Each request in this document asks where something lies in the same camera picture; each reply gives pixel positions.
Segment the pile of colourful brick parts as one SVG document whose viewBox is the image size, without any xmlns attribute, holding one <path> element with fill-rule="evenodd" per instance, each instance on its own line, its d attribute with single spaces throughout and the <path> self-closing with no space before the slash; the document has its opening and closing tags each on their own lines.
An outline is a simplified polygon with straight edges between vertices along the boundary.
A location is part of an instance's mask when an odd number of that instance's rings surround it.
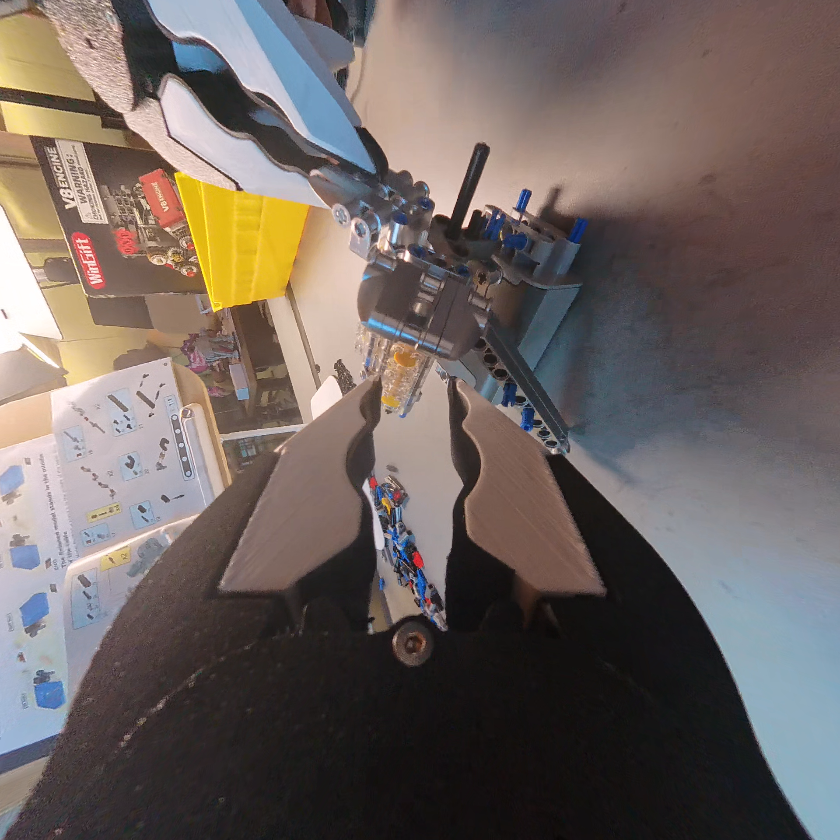
<svg viewBox="0 0 840 840">
<path fill-rule="evenodd" d="M 387 475 L 383 481 L 370 475 L 367 480 L 374 512 L 384 536 L 385 560 L 394 573 L 395 581 L 411 593 L 421 614 L 445 630 L 444 600 L 427 578 L 424 557 L 417 547 L 414 532 L 404 520 L 410 501 L 404 485 L 393 475 Z"/>
</svg>

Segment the instruction booklet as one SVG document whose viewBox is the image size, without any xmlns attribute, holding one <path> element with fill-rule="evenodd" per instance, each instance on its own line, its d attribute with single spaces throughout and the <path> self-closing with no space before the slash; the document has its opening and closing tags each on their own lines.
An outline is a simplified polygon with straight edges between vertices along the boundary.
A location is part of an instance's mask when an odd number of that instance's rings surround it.
<svg viewBox="0 0 840 840">
<path fill-rule="evenodd" d="M 44 754 L 96 646 L 230 481 L 199 376 L 154 360 L 2 405 L 2 770 Z"/>
</svg>

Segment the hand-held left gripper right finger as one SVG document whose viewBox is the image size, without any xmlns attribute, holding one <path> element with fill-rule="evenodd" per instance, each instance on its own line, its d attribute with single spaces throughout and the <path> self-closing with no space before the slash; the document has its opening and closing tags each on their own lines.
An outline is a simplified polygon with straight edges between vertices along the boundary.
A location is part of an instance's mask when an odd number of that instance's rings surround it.
<svg viewBox="0 0 840 840">
<path fill-rule="evenodd" d="M 469 540 L 540 594 L 605 596 L 541 444 L 464 381 L 447 394 Z"/>
</svg>

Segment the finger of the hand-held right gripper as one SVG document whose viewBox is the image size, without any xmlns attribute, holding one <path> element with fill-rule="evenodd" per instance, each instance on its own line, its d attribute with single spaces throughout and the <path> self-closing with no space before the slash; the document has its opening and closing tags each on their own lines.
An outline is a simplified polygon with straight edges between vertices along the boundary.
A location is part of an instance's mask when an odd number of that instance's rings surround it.
<svg viewBox="0 0 840 840">
<path fill-rule="evenodd" d="M 173 140 L 216 166 L 242 191 L 312 207 L 387 206 L 388 191 L 369 173 L 352 175 L 336 164 L 300 168 L 278 162 L 251 133 L 223 126 L 188 86 L 162 86 L 161 110 Z"/>
<path fill-rule="evenodd" d="M 280 163 L 337 165 L 382 176 L 382 148 L 319 46 L 350 63 L 341 35 L 297 18 L 283 2 L 146 2 L 172 45 L 175 72 L 157 88 L 188 86 L 226 128 L 251 133 Z"/>
</svg>

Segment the black product box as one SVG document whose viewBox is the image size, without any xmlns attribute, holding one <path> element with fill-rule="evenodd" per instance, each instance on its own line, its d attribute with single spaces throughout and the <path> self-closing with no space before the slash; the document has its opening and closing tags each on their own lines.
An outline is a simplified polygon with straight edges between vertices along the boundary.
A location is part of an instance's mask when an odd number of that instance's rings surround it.
<svg viewBox="0 0 840 840">
<path fill-rule="evenodd" d="M 30 141 L 89 298 L 204 294 L 171 164 L 150 150 Z"/>
</svg>

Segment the yellow plastic bin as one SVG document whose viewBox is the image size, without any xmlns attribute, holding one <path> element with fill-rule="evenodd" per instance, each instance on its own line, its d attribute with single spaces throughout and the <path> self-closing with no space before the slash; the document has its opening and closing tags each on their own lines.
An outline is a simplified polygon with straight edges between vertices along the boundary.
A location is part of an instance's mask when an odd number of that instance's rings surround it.
<svg viewBox="0 0 840 840">
<path fill-rule="evenodd" d="M 181 172 L 175 182 L 212 309 L 284 297 L 309 207 L 229 191 Z"/>
</svg>

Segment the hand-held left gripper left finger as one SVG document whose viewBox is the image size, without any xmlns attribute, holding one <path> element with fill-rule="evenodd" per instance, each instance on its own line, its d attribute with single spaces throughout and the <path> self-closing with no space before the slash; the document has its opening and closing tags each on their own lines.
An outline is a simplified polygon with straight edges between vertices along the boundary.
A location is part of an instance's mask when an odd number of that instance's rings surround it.
<svg viewBox="0 0 840 840">
<path fill-rule="evenodd" d="M 266 595 L 316 590 L 365 598 L 375 572 L 373 510 L 382 383 L 367 379 L 278 450 L 273 471 L 218 590 Z"/>
</svg>

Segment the grey brick engine model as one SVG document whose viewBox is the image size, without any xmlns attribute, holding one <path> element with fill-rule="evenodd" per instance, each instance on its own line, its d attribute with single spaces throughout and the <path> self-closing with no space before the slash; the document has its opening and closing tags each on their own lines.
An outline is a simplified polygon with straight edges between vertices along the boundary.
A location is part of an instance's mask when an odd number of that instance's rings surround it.
<svg viewBox="0 0 840 840">
<path fill-rule="evenodd" d="M 464 380 L 555 454 L 571 448 L 537 367 L 581 287 L 570 270 L 589 226 L 513 207 L 472 206 L 489 147 L 478 143 L 449 216 L 407 171 L 363 181 L 333 207 L 366 268 L 358 292 L 360 378 L 381 381 L 384 412 L 405 418 L 426 379 Z"/>
</svg>

